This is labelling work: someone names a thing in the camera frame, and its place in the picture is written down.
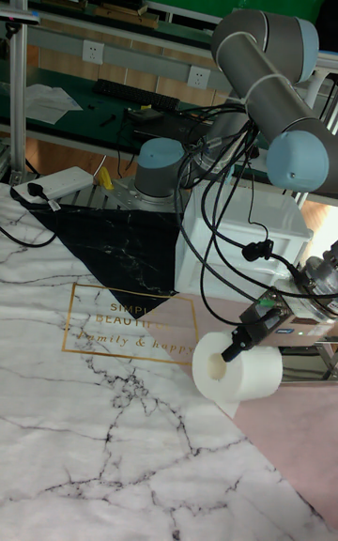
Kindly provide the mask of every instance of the paper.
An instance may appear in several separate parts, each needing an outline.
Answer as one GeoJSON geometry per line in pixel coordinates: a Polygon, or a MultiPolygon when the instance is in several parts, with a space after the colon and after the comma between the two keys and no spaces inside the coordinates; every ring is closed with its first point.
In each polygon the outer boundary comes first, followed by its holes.
{"type": "Polygon", "coordinates": [[[231,344],[229,332],[206,334],[192,356],[192,377],[199,392],[233,418],[240,401],[277,391],[283,361],[276,347],[254,347],[225,363],[220,354],[231,344]]]}
{"type": "Polygon", "coordinates": [[[62,88],[34,84],[26,89],[26,117],[55,124],[68,111],[82,111],[62,88]]]}

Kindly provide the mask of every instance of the marble pattern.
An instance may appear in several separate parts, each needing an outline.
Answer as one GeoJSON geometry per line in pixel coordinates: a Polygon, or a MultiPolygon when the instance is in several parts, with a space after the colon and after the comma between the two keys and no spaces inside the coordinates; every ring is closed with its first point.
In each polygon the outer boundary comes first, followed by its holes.
{"type": "MultiPolygon", "coordinates": [[[[0,225],[51,234],[4,185],[0,225]]],[[[3,539],[338,539],[178,365],[62,352],[73,282],[96,283],[59,240],[1,237],[3,539]]]]}

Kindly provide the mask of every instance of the black clamp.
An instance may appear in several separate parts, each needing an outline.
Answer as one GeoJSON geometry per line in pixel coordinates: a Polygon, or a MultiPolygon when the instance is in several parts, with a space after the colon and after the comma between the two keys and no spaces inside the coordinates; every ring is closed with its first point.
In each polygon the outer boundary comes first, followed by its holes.
{"type": "Polygon", "coordinates": [[[21,23],[9,23],[9,22],[6,22],[5,26],[7,29],[6,38],[8,40],[11,40],[14,34],[18,34],[18,32],[20,32],[21,28],[23,27],[21,23]]]}
{"type": "Polygon", "coordinates": [[[232,344],[222,353],[225,362],[232,362],[242,351],[249,351],[255,345],[246,328],[236,328],[232,338],[232,344]]]}

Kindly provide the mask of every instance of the white box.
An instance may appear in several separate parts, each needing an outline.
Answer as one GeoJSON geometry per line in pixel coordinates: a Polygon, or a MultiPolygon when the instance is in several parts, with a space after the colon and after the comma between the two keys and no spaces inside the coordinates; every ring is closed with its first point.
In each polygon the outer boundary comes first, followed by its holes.
{"type": "MultiPolygon", "coordinates": [[[[201,199],[205,188],[206,183],[201,183],[193,189],[183,220],[183,226],[189,239],[202,256],[206,252],[211,236],[201,214],[201,199]]],[[[207,197],[206,212],[210,220],[218,188],[218,184],[215,184],[207,197]]],[[[231,188],[228,185],[222,190],[218,214],[221,212],[231,188]]],[[[250,189],[237,188],[219,226],[219,231],[226,237],[245,245],[250,242],[259,242],[266,237],[261,226],[248,223],[251,200],[252,191],[250,189]]],[[[292,264],[299,262],[313,235],[312,231],[306,227],[298,205],[290,196],[269,191],[254,191],[251,220],[267,227],[269,238],[274,242],[273,253],[285,257],[292,264]]],[[[244,259],[241,249],[238,247],[221,239],[218,239],[218,244],[231,265],[259,282],[271,286],[275,284],[276,280],[288,278],[290,275],[286,267],[276,259],[259,258],[254,262],[249,262],[244,259]]],[[[207,262],[225,280],[245,290],[253,297],[258,298],[263,294],[263,288],[244,280],[229,270],[221,261],[214,246],[211,248],[207,262]]],[[[176,246],[175,290],[199,295],[201,268],[201,263],[180,233],[176,246]]],[[[207,270],[205,272],[205,292],[208,297],[249,302],[207,270]]]]}

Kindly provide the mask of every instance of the keyboard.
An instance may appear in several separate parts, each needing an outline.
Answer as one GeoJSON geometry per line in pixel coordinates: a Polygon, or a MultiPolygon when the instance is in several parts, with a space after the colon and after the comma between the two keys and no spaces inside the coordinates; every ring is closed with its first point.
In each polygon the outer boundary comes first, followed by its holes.
{"type": "Polygon", "coordinates": [[[114,97],[115,99],[130,100],[140,105],[151,105],[153,108],[162,111],[176,111],[179,106],[179,99],[166,97],[163,94],[149,92],[141,88],[118,84],[117,82],[110,82],[109,80],[97,80],[93,86],[93,92],[106,97],[114,97]]]}

